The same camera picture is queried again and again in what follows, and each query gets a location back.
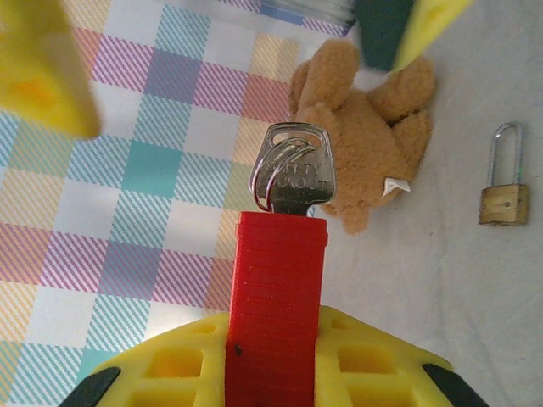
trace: key head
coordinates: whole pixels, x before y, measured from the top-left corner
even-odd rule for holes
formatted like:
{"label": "key head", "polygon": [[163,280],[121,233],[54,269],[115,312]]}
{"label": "key head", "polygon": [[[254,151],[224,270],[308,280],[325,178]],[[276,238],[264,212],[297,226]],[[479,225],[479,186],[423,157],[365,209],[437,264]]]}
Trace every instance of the key head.
{"label": "key head", "polygon": [[270,126],[249,190],[263,210],[279,214],[305,216],[311,206],[330,202],[336,175],[328,133],[308,123]]}

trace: brass padlock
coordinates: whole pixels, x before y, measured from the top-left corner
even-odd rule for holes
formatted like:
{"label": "brass padlock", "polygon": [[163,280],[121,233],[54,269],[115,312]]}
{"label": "brass padlock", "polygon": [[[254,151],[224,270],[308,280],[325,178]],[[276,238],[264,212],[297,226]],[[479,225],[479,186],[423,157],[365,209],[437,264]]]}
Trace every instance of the brass padlock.
{"label": "brass padlock", "polygon": [[[498,139],[507,130],[515,130],[515,170],[512,184],[494,185],[495,182],[495,153]],[[502,125],[492,137],[490,146],[490,163],[488,187],[481,193],[479,211],[480,225],[518,226],[525,225],[529,217],[529,188],[520,183],[523,159],[523,130],[519,123],[509,122]]]}

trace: red block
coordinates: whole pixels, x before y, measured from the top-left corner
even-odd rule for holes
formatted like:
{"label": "red block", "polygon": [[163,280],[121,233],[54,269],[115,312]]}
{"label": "red block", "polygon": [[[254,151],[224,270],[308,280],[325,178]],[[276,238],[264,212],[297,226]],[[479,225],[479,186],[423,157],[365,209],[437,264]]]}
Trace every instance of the red block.
{"label": "red block", "polygon": [[243,212],[227,335],[226,407],[313,407],[325,220]]}

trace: brown plush toy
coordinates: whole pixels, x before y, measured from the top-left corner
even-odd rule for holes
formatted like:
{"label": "brown plush toy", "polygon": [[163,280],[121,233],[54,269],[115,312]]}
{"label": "brown plush toy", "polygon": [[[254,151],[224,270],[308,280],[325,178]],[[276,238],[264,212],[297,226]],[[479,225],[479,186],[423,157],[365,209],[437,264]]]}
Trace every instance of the brown plush toy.
{"label": "brown plush toy", "polygon": [[424,107],[435,90],[434,67],[423,57],[370,92],[354,89],[360,60],[349,40],[328,40],[296,69],[290,87],[290,119],[330,134],[338,185],[322,208],[349,234],[366,228],[370,208],[401,191],[383,195],[387,178],[415,178],[432,132]]}

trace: padlock shackle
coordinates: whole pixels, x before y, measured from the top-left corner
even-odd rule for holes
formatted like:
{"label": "padlock shackle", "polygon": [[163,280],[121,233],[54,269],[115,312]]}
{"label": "padlock shackle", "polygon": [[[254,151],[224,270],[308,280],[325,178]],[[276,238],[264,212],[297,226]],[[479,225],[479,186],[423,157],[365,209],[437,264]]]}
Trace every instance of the padlock shackle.
{"label": "padlock shackle", "polygon": [[495,131],[494,136],[492,137],[492,143],[490,144],[490,160],[489,160],[489,174],[488,174],[488,187],[494,186],[495,181],[495,154],[497,150],[498,140],[504,135],[507,130],[513,129],[516,133],[516,142],[515,142],[515,169],[513,174],[513,184],[520,183],[520,177],[523,172],[522,161],[523,161],[523,129],[520,123],[516,121],[510,121],[500,126],[498,130]]}

